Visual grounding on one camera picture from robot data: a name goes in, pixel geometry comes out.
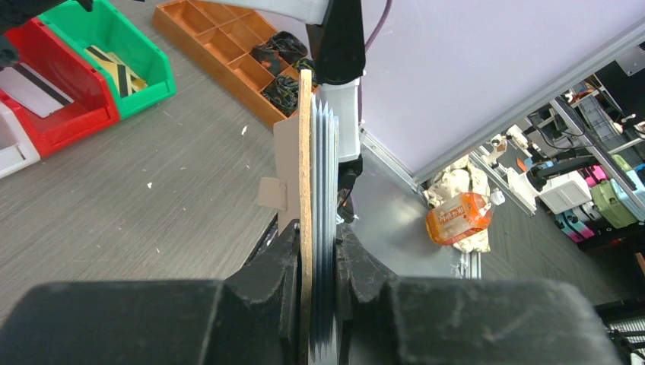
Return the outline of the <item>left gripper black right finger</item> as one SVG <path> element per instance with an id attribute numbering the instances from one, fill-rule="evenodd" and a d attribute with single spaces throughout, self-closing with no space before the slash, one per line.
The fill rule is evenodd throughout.
<path id="1" fill-rule="evenodd" d="M 550 280 L 400 276 L 337 233 L 340 364 L 618 364 L 592 304 Z"/>

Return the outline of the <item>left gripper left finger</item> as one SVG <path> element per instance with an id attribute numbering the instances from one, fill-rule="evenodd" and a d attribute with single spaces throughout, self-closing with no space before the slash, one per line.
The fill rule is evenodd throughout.
<path id="1" fill-rule="evenodd" d="M 55 282 L 1 329 L 3 364 L 294 364 L 300 230 L 229 278 Z"/>

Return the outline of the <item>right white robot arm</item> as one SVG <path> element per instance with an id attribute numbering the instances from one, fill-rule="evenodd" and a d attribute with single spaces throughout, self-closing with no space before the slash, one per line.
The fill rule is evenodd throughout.
<path id="1" fill-rule="evenodd" d="M 339 121 L 338 215 L 346 223 L 353 222 L 357 216 L 351 193 L 363 169 L 358 94 L 366 52 L 361 2 L 248 0 L 223 3 L 283 15 L 306 24 L 318 95 L 333 108 Z"/>

